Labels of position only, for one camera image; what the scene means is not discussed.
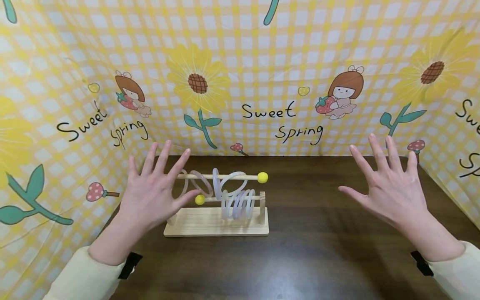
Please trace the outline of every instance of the wooden base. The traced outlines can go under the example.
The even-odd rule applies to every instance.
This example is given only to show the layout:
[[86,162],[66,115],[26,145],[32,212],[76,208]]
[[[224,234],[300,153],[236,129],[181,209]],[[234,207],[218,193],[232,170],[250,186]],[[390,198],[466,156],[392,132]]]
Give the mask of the wooden base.
[[262,208],[256,206],[250,220],[224,221],[221,207],[182,208],[167,223],[163,234],[166,237],[266,236],[269,232],[268,212],[265,206],[264,209],[264,219]]

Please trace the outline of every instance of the sunflower center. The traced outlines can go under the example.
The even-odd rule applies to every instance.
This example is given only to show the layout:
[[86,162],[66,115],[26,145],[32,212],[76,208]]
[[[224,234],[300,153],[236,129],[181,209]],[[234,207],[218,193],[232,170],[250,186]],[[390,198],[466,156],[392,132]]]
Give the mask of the sunflower center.
[[438,76],[442,74],[442,71],[444,70],[445,64],[443,61],[437,61],[434,62],[433,64],[430,65],[425,71],[423,71],[423,74],[421,75],[421,83],[423,84],[431,84],[435,80],[437,80]]
[[190,74],[190,76],[188,76],[188,84],[197,94],[205,94],[207,92],[207,80],[201,75]]

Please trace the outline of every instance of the sunflower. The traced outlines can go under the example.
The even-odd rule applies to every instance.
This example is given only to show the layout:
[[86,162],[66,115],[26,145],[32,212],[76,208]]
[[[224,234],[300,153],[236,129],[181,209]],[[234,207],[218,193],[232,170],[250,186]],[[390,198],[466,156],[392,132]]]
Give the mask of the sunflower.
[[2,109],[0,110],[0,188],[7,184],[7,176],[19,175],[20,165],[28,163],[32,139],[25,135],[32,129],[30,123],[23,119],[10,117],[16,113],[13,101],[0,97]]
[[220,61],[211,62],[209,50],[199,50],[192,44],[189,48],[179,44],[168,51],[167,66],[171,72],[167,79],[175,84],[174,92],[185,106],[195,112],[202,109],[219,112],[225,107],[230,94],[227,69]]
[[458,87],[458,76],[472,72],[473,60],[480,57],[480,47],[468,45],[474,36],[460,28],[426,38],[423,49],[400,70],[401,80],[393,87],[395,96],[403,104],[418,100],[428,103],[442,97],[448,88]]

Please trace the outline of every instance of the wooden bead maze toy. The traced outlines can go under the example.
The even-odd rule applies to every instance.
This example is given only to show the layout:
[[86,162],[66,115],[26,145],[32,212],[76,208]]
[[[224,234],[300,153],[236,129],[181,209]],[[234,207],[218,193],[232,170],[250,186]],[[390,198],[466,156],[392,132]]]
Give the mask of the wooden bead maze toy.
[[[246,175],[244,172],[233,172],[220,175],[217,168],[212,174],[200,174],[197,171],[182,170],[177,179],[184,179],[182,195],[188,188],[189,180],[201,194],[195,197],[197,205],[205,202],[220,202],[220,207],[181,208],[178,213],[167,220],[163,234],[166,237],[208,237],[208,236],[266,236],[268,235],[268,212],[265,206],[265,192],[255,194],[255,190],[243,190],[249,180],[266,183],[268,175]],[[195,182],[201,180],[208,189],[203,191]],[[222,191],[228,180],[243,180],[243,184],[232,192]]]

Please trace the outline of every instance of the black wristband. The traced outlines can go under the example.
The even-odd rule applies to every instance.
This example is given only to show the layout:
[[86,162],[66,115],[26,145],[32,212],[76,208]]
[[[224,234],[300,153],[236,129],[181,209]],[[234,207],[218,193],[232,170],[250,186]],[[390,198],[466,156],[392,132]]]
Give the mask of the black wristband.
[[423,256],[418,251],[414,251],[410,253],[413,259],[417,262],[417,268],[424,276],[433,276],[433,272],[430,269],[430,266],[427,262],[423,259]]
[[143,256],[141,256],[140,254],[130,252],[130,254],[128,254],[127,261],[125,262],[125,265],[120,272],[119,279],[127,279],[128,276],[133,273],[135,267],[142,258]]

